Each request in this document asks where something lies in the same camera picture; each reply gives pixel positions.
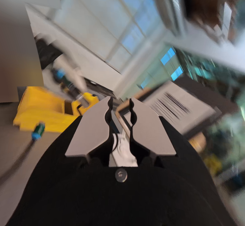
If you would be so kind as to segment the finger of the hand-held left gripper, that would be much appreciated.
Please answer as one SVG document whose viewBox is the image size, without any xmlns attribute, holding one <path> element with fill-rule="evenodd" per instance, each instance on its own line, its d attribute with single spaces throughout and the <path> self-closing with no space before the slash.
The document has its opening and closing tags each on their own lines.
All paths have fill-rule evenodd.
<svg viewBox="0 0 245 226">
<path fill-rule="evenodd" d="M 87 92 L 87 84 L 84 80 L 80 66 L 69 56 L 59 56 L 54 60 L 53 68 L 58 81 L 70 82 L 78 92 L 83 95 Z"/>
</svg>

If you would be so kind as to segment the yellow plastic bin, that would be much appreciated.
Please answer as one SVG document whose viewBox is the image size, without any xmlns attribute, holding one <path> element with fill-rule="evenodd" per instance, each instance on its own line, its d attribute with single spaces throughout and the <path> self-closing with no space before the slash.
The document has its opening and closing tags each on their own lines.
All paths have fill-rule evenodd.
<svg viewBox="0 0 245 226">
<path fill-rule="evenodd" d="M 44 87 L 27 87 L 17 108 L 13 126 L 21 131 L 33 131 L 38 123 L 45 124 L 46 132 L 62 133 L 79 116 L 99 102 L 91 93 L 83 97 L 89 103 L 84 107 L 78 100 L 66 100 Z"/>
</svg>

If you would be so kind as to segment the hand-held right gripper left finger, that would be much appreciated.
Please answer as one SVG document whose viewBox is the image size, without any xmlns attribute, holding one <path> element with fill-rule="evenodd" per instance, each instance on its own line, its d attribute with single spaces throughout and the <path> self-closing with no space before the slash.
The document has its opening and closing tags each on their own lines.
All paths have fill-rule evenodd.
<svg viewBox="0 0 245 226">
<path fill-rule="evenodd" d="M 108 146 L 109 153 L 113 147 L 112 121 L 113 98 L 105 97 L 90 107 L 82 116 L 80 123 L 65 153 L 66 157 L 86 157 L 103 145 Z"/>
</svg>

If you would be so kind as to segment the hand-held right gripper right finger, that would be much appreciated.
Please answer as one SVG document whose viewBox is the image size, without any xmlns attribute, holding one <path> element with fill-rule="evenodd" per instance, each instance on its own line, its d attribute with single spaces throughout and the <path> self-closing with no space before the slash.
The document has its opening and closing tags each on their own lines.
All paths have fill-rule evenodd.
<svg viewBox="0 0 245 226">
<path fill-rule="evenodd" d="M 147 151 L 175 156 L 176 151 L 157 113 L 136 98 L 130 99 L 130 135 Z"/>
</svg>

